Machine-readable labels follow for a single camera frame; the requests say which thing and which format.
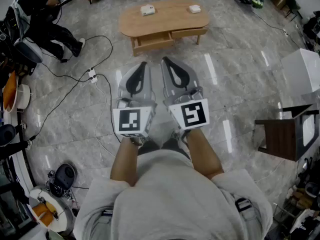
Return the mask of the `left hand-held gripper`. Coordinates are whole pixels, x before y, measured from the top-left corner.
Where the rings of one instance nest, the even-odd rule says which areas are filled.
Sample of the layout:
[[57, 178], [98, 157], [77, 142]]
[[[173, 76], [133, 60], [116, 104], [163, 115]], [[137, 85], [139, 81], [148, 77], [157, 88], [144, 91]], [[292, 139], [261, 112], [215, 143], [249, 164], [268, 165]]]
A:
[[156, 107], [151, 71], [143, 61], [119, 82], [117, 107], [113, 109], [115, 132], [122, 137], [148, 137]]

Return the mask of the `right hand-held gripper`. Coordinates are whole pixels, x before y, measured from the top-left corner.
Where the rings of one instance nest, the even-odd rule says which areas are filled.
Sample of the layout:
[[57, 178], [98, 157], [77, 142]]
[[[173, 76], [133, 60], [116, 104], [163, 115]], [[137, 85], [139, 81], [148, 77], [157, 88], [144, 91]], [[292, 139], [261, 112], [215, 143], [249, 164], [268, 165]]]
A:
[[167, 97], [163, 103], [179, 128], [186, 131], [208, 125], [208, 99], [203, 97], [202, 90], [192, 90], [199, 86], [194, 69], [177, 58], [165, 56], [161, 71]]

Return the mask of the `wooden drawer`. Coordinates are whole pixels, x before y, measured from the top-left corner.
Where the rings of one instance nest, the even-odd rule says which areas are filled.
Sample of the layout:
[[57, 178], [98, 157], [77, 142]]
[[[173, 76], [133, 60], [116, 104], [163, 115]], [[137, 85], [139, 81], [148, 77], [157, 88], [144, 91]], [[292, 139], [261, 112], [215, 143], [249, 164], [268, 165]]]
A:
[[173, 39], [190, 37], [190, 36], [201, 36], [206, 34], [208, 31], [207, 28], [192, 28], [192, 29], [182, 29], [182, 30], [174, 30], [170, 33]]
[[174, 45], [174, 40], [169, 31], [131, 37], [130, 41], [135, 57], [142, 52], [167, 48]]

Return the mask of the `white plastic tissue pack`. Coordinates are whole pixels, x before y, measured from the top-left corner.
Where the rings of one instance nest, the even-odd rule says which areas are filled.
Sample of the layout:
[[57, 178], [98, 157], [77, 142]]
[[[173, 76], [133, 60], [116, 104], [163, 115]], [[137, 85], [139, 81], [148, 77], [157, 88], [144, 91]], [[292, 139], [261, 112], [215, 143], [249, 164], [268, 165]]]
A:
[[142, 16], [148, 16], [155, 14], [156, 9], [152, 4], [146, 4], [140, 7], [140, 12]]

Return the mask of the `person's right forearm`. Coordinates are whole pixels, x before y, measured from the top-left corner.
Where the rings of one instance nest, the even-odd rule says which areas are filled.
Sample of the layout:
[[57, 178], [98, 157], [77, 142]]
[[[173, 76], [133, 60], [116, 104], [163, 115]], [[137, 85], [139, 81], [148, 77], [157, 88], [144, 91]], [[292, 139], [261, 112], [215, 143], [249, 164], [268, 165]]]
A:
[[220, 159], [200, 128], [192, 129], [186, 136], [194, 169], [208, 179], [223, 174]]

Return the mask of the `person's left forearm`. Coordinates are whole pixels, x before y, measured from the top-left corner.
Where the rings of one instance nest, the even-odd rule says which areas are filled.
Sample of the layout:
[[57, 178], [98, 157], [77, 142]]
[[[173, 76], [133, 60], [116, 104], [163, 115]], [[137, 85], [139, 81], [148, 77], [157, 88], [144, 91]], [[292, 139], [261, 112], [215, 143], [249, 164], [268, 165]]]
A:
[[123, 138], [116, 153], [110, 179], [128, 183], [133, 187], [137, 182], [138, 146], [129, 138]]

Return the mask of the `oval wooden table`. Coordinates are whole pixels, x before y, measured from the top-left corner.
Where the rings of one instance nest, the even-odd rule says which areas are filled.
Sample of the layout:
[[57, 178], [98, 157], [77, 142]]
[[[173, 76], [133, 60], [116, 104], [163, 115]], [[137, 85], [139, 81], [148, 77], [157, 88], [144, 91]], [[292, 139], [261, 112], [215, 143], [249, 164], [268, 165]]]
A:
[[[142, 16], [140, 8], [147, 4], [155, 7], [155, 14]], [[209, 24], [207, 11], [193, 0], [161, 0], [126, 9], [119, 17], [119, 31], [126, 37], [140, 37], [161, 32], [206, 28]], [[189, 6], [199, 5], [200, 13], [191, 13]], [[196, 36], [196, 44], [202, 35]]]

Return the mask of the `person's dark trousers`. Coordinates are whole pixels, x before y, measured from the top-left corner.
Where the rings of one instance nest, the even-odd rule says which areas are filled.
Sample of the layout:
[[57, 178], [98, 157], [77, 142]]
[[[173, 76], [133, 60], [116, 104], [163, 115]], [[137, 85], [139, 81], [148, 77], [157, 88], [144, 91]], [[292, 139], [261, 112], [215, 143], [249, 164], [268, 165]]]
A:
[[138, 155], [143, 155], [146, 153], [150, 153], [157, 150], [170, 150], [178, 152], [182, 155], [184, 155], [186, 158], [190, 160], [190, 157], [187, 155], [187, 153], [180, 148], [178, 139], [170, 137], [161, 147], [156, 144], [155, 141], [152, 139], [147, 140], [139, 149], [138, 149]]

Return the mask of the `white round stool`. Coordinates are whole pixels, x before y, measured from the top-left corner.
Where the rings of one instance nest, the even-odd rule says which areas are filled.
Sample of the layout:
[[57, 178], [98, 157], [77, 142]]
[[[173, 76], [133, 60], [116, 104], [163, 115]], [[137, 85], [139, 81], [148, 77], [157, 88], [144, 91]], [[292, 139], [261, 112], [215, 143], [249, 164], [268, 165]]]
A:
[[29, 105], [32, 92], [27, 84], [20, 84], [17, 88], [15, 108], [24, 110]]

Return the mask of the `white oval backpack pod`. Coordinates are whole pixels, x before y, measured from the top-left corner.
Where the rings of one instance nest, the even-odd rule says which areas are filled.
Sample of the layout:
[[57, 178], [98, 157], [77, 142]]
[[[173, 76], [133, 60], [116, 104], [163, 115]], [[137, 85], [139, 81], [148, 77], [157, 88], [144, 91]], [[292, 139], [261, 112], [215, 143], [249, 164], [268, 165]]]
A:
[[32, 40], [27, 38], [17, 39], [13, 45], [17, 51], [30, 61], [40, 64], [43, 62], [43, 53], [41, 48]]

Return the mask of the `white square cabinet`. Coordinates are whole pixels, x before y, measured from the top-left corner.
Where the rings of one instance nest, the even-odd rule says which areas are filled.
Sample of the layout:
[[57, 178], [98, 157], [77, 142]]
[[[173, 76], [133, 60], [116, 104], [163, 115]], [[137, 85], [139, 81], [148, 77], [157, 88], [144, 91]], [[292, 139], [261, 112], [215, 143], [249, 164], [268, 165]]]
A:
[[293, 97], [320, 89], [320, 56], [300, 48], [281, 59], [289, 94]]

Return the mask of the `person's light grey shirt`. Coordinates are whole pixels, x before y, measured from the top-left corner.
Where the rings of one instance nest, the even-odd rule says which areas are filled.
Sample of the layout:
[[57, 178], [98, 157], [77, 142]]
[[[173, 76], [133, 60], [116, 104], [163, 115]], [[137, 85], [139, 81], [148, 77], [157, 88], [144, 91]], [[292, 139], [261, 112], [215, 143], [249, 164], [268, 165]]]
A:
[[172, 150], [142, 154], [137, 182], [94, 179], [76, 240], [263, 240], [273, 209], [244, 169], [207, 178]]

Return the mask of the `orange seat cushion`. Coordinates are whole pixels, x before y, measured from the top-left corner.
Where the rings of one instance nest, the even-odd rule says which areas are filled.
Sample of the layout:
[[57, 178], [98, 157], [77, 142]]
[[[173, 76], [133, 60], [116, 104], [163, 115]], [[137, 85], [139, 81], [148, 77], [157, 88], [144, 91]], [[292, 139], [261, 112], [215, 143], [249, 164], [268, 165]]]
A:
[[13, 71], [3, 89], [3, 108], [10, 113], [17, 99], [18, 81], [16, 73]]

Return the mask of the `grey white backpack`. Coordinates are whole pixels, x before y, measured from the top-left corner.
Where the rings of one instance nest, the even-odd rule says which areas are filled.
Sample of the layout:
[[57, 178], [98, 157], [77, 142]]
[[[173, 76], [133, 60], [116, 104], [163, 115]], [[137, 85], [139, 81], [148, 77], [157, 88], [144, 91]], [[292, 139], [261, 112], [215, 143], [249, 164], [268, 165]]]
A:
[[19, 40], [22, 41], [26, 32], [30, 28], [31, 16], [26, 15], [26, 13], [19, 4], [19, 0], [13, 0], [10, 7], [14, 11], [15, 19], [19, 30]]

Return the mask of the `white round table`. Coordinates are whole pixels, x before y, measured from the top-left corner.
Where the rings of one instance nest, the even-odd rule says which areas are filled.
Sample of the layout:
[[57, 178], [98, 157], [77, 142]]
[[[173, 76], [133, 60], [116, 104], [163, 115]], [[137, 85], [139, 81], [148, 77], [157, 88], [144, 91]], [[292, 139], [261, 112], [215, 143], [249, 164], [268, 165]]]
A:
[[36, 186], [30, 191], [27, 207], [33, 218], [48, 230], [60, 233], [71, 228], [73, 216], [70, 208], [44, 186]]

